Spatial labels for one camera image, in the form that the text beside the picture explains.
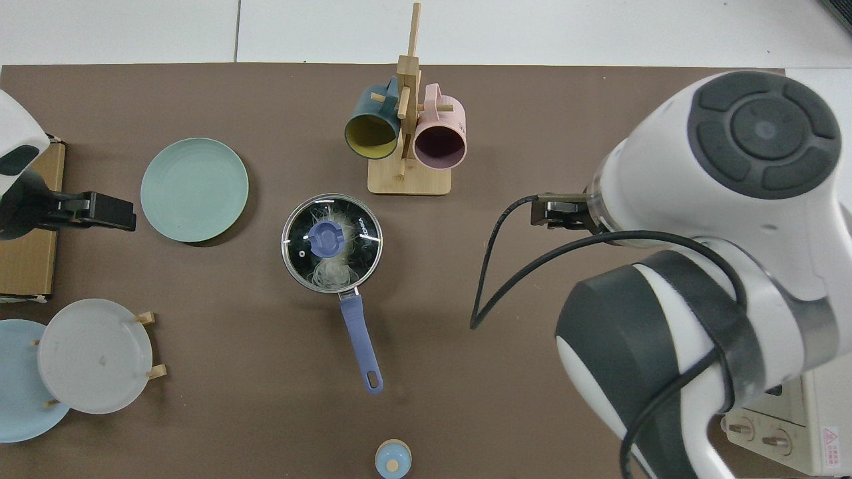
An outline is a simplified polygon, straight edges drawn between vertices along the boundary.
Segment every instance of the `power strip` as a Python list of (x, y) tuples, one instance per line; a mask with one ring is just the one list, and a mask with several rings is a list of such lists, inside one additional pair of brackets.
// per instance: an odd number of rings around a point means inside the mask
[(852, 355), (722, 418), (728, 440), (810, 476), (852, 475)]

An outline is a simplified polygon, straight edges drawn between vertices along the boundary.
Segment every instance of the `small blue lid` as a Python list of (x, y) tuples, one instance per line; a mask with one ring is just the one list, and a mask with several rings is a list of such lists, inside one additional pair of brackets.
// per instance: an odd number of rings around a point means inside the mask
[(346, 245), (343, 228), (330, 221), (318, 222), (308, 231), (311, 252), (318, 257), (335, 257)]
[(399, 439), (385, 441), (376, 451), (376, 470), (384, 479), (401, 479), (412, 468), (412, 452)]

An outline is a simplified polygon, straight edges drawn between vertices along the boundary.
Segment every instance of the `black cable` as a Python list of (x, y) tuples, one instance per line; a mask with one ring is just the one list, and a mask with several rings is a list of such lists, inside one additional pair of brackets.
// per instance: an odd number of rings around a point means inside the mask
[(636, 438), (639, 436), (639, 431), (648, 420), (660, 409), (675, 393), (683, 389), (699, 374), (706, 371), (708, 367), (716, 363), (719, 358), (719, 350), (714, 348), (707, 353), (703, 358), (699, 359), (683, 374), (672, 379), (662, 390), (651, 396), (651, 400), (645, 403), (642, 410), (633, 418), (630, 426), (627, 428), (624, 439), (621, 440), (621, 448), (619, 450), (619, 467), (621, 469), (621, 477), (624, 479), (632, 479), (630, 473), (630, 453), (633, 445), (636, 443)]
[(509, 214), (512, 211), (517, 210), (519, 206), (524, 205), (525, 203), (532, 203), (536, 199), (538, 199), (538, 196), (536, 196), (536, 195), (525, 196), (521, 199), (518, 199), (515, 203), (512, 203), (511, 205), (509, 205), (509, 207), (506, 208), (506, 211), (504, 211), (503, 214), (500, 215), (500, 218), (497, 219), (497, 222), (494, 223), (494, 229), (491, 232), (491, 238), (488, 239), (488, 246), (485, 249), (485, 257), (482, 258), (482, 270), (480, 271), (479, 285), (476, 287), (476, 298), (474, 300), (474, 312), (470, 316), (470, 329), (476, 328), (476, 326), (474, 326), (473, 321), (474, 321), (474, 317), (476, 316), (476, 312), (479, 310), (479, 303), (480, 303), (480, 300), (482, 299), (482, 287), (485, 285), (485, 272), (486, 272), (486, 269), (488, 269), (488, 261), (491, 260), (491, 250), (494, 247), (494, 240), (497, 239), (497, 233), (499, 233), (500, 227), (503, 226), (503, 222), (506, 221), (506, 217), (509, 216)]
[[(495, 226), (494, 233), (492, 237), (497, 236), (497, 227)], [(683, 246), (690, 250), (693, 250), (700, 255), (709, 259), (713, 264), (717, 265), (724, 273), (728, 276), (728, 279), (731, 281), (731, 284), (734, 286), (734, 295), (736, 297), (737, 304), (743, 309), (746, 307), (746, 287), (743, 286), (743, 282), (740, 279), (740, 276), (734, 270), (725, 259), (719, 256), (719, 253), (716, 253), (712, 249), (708, 248), (705, 245), (702, 245), (698, 241), (694, 239), (687, 238), (686, 236), (680, 236), (672, 233), (665, 233), (662, 231), (645, 231), (645, 230), (636, 230), (636, 231), (616, 231), (614, 233), (599, 233), (593, 236), (589, 236), (587, 238), (577, 239), (576, 241), (572, 241), (566, 245), (559, 246), (553, 250), (546, 252), (540, 257), (536, 258), (532, 262), (530, 262), (527, 266), (521, 268), (520, 271), (515, 273), (508, 281), (506, 281), (497, 292), (488, 300), (485, 306), (482, 307), (482, 311), (477, 313), (477, 309), (479, 308), (480, 303), (480, 295), (482, 292), (482, 284), (485, 281), (485, 271), (488, 263), (488, 257), (486, 257), (485, 261), (482, 264), (482, 274), (480, 277), (480, 287), (476, 292), (476, 299), (474, 301), (474, 311), (470, 316), (470, 329), (476, 329), (479, 324), (485, 319), (486, 315), (494, 308), (494, 305), (497, 304), (507, 292), (509, 292), (512, 287), (518, 284), (519, 281), (523, 280), (528, 274), (538, 269), (539, 266), (547, 263), (548, 261), (557, 258), (565, 253), (570, 251), (577, 250), (579, 248), (583, 248), (586, 246), (597, 245), (600, 243), (607, 243), (611, 241), (622, 241), (622, 240), (653, 240), (653, 241), (662, 241), (665, 243), (672, 243), (673, 245)]]

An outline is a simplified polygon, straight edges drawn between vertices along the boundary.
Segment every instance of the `light blue plate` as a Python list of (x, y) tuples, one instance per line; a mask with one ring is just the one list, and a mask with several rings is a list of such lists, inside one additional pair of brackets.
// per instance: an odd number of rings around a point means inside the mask
[(0, 442), (39, 436), (65, 417), (68, 406), (44, 407), (53, 399), (38, 374), (38, 346), (44, 325), (28, 320), (0, 321)]
[(194, 243), (230, 228), (249, 198), (236, 153), (210, 138), (188, 138), (157, 154), (142, 177), (145, 217), (163, 236)]

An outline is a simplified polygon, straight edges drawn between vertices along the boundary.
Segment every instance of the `white plate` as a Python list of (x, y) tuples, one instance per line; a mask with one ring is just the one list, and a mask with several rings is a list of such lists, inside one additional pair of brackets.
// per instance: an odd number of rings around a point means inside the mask
[(28, 320), (0, 321), (0, 442), (39, 436), (65, 417), (68, 405), (44, 407), (53, 396), (38, 375), (38, 348), (44, 325)]
[(152, 365), (151, 342), (134, 318), (106, 299), (83, 299), (57, 313), (38, 347), (38, 370), (50, 394), (91, 414), (133, 402)]

